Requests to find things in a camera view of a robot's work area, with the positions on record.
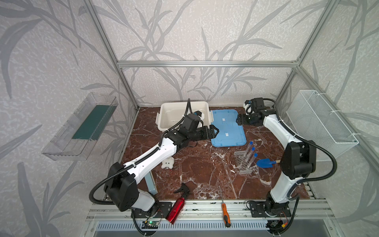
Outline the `clear test tube rack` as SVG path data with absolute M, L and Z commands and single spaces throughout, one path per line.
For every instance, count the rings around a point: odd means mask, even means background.
M 236 162 L 237 173 L 239 174 L 251 174 L 253 172 L 254 162 L 250 168 L 247 168 L 247 162 L 245 162 L 245 151 L 234 152 L 234 158 Z

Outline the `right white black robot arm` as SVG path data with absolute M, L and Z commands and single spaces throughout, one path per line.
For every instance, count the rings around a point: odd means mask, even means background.
M 280 117 L 276 106 L 265 105 L 265 98 L 253 98 L 243 104 L 244 113 L 239 114 L 238 125 L 264 126 L 271 131 L 284 148 L 280 160 L 281 175 L 268 193 L 263 209 L 267 216 L 275 217 L 287 210 L 289 202 L 293 200 L 292 193 L 304 182 L 321 181 L 332 177 L 337 171 L 336 158 L 326 149 L 306 140 L 295 133 Z M 331 171 L 326 175 L 310 178 L 316 170 L 316 152 L 320 150 L 326 154 L 331 162 Z

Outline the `white plastic storage bin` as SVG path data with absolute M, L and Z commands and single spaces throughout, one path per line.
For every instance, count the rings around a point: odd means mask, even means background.
M 193 112 L 200 111 L 204 125 L 209 126 L 213 121 L 213 112 L 210 111 L 209 105 L 205 101 L 191 102 Z M 160 107 L 160 112 L 157 113 L 156 124 L 162 132 L 168 130 L 184 116 L 187 102 L 172 102 L 164 103 Z

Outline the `blue capped test tube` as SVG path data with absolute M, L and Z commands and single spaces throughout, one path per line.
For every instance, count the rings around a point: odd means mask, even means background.
M 248 163 L 254 159 L 254 157 L 255 157 L 254 152 L 255 152 L 255 147 L 252 147 L 245 157 L 245 162 Z
M 249 161 L 249 163 L 247 164 L 247 168 L 250 168 L 252 165 L 253 165 L 253 162 L 254 160 L 257 158 L 258 154 L 257 153 L 254 153 Z
M 244 152 L 244 156 L 247 156 L 249 154 L 249 152 L 251 151 L 251 148 L 253 147 L 253 141 L 250 141 L 245 152 Z

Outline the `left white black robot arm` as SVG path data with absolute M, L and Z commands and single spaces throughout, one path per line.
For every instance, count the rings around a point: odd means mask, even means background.
M 138 189 L 140 181 L 190 142 L 214 139 L 219 132 L 216 126 L 203 124 L 197 112 L 185 115 L 147 152 L 123 165 L 113 164 L 107 177 L 92 188 L 89 200 L 99 205 L 115 205 L 121 212 L 140 209 L 150 215 L 155 214 L 159 201 L 151 193 Z

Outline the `blue plastic bin lid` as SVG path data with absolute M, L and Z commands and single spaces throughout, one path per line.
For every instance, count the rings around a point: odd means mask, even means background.
M 214 147 L 236 147 L 246 144 L 243 126 L 236 122 L 237 110 L 212 110 L 212 115 L 214 120 L 211 124 L 219 129 L 216 138 L 211 140 Z

